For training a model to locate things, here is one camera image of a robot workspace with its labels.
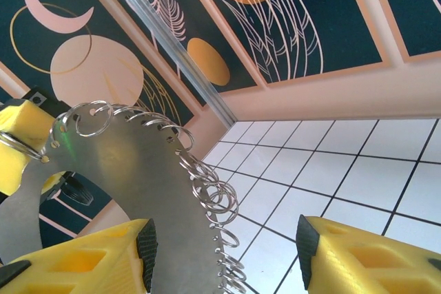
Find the gold circle outline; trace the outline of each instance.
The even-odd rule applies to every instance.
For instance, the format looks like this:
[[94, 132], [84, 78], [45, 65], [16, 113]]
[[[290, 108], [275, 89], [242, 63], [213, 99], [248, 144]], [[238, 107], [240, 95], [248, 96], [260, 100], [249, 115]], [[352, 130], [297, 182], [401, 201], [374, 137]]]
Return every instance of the gold circle outline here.
[[[75, 13], [73, 13], [73, 12], [71, 12], [71, 11], [69, 11], [69, 10], [66, 10], [65, 8], [62, 8], [62, 7], [60, 7], [60, 6], [53, 5], [53, 4], [51, 4], [51, 3], [42, 3], [42, 5], [43, 5], [43, 6], [47, 6], [47, 7], [58, 8], [59, 10], [63, 10], [63, 11], [65, 11], [65, 12], [67, 12], [68, 14], [71, 14], [73, 17], [77, 17], [77, 16], [75, 15]], [[27, 61], [25, 58], [23, 58], [23, 56], [21, 55], [21, 53], [19, 52], [19, 50], [18, 50], [18, 48], [17, 48], [17, 45], [15, 44], [15, 40], [14, 40], [14, 22], [15, 22], [15, 20], [17, 19], [17, 17], [20, 15], [20, 13], [23, 12], [26, 8], [28, 8], [28, 7], [27, 7], [27, 6], [23, 6], [22, 8], [20, 8], [19, 10], [17, 10], [17, 12], [16, 12], [16, 13], [14, 14], [14, 16], [12, 17], [11, 23], [10, 23], [10, 25], [9, 25], [9, 35], [10, 35], [10, 38], [11, 38], [12, 47], [14, 48], [14, 51], [15, 51], [15, 53], [17, 54], [17, 56], [20, 58], [20, 60], [22, 60], [22, 61], [23, 61], [26, 65], [28, 65], [29, 67], [31, 67], [31, 68], [33, 68], [33, 69], [35, 69], [35, 70], [38, 70], [39, 72], [43, 72], [43, 73], [45, 73], [45, 74], [66, 74], [66, 73], [68, 73], [68, 72], [71, 72], [72, 70], [75, 70], [76, 68], [78, 68], [80, 65], [82, 65], [82, 64], [84, 63], [84, 61], [88, 58], [88, 56], [89, 56], [89, 54], [90, 54], [90, 51], [92, 50], [92, 33], [90, 32], [90, 29], [89, 29], [89, 27], [88, 27], [87, 24], [85, 25], [85, 29], [86, 29], [86, 30], [88, 31], [88, 33], [89, 33], [89, 40], [90, 40], [90, 42], [89, 42], [89, 49], [88, 49], [88, 52], [86, 53], [84, 59], [81, 60], [81, 62], [80, 62], [78, 65], [76, 65], [75, 67], [73, 67], [73, 68], [71, 68], [71, 69], [68, 69], [68, 70], [64, 70], [64, 71], [62, 71], [62, 72], [51, 72], [51, 71], [44, 70], [44, 69], [42, 69], [42, 68], [40, 68], [40, 67], [37, 67], [37, 66], [31, 64], [31, 62], [29, 62], [29, 61]]]

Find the metal rod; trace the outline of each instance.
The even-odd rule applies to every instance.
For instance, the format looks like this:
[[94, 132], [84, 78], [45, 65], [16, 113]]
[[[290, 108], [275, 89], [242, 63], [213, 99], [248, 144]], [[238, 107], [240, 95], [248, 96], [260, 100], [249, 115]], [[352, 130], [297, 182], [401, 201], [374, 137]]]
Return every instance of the metal rod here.
[[227, 128], [231, 127], [237, 121], [237, 118], [221, 96], [219, 96], [213, 85], [205, 78], [205, 75], [189, 56], [185, 48], [157, 15], [152, 5], [147, 0], [125, 1], [130, 4], [130, 7], [138, 15], [139, 19], [154, 34], [156, 40], [179, 66], [181, 72], [184, 73], [196, 91], [213, 109], [222, 123]]

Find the crescent moon illustration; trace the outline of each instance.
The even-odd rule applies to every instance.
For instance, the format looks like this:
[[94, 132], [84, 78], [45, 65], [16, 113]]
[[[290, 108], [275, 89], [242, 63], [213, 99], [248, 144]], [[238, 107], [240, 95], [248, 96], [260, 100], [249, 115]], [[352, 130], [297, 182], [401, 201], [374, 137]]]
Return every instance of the crescent moon illustration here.
[[70, 34], [84, 27], [94, 12], [91, 7], [79, 17], [61, 17], [49, 11], [39, 0], [25, 0], [30, 14], [47, 29], [60, 34]]

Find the yellow plastic part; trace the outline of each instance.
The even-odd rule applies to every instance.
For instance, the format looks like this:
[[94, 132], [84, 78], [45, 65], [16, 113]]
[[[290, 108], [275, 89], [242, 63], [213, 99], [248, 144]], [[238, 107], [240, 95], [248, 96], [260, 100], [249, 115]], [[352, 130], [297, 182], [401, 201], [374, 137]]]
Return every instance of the yellow plastic part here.
[[310, 294], [441, 293], [441, 255], [331, 220], [307, 217], [320, 234]]
[[[30, 101], [20, 106], [8, 106], [0, 112], [0, 131], [8, 132], [39, 151], [49, 136], [54, 118]], [[0, 143], [0, 191], [7, 196], [20, 186], [21, 174], [30, 158]], [[46, 180], [41, 193], [53, 187], [63, 173]]]
[[31, 266], [0, 294], [145, 294], [136, 237], [148, 220], [133, 220], [21, 256]]

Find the white tiled floor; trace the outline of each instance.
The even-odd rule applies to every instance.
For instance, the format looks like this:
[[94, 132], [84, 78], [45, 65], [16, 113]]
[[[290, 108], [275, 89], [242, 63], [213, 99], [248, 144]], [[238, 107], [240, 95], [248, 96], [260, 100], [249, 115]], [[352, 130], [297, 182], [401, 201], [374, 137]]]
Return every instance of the white tiled floor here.
[[436, 120], [236, 123], [205, 162], [237, 191], [241, 216], [226, 228], [240, 247], [227, 252], [244, 263], [249, 293], [306, 293], [300, 214], [441, 253]]

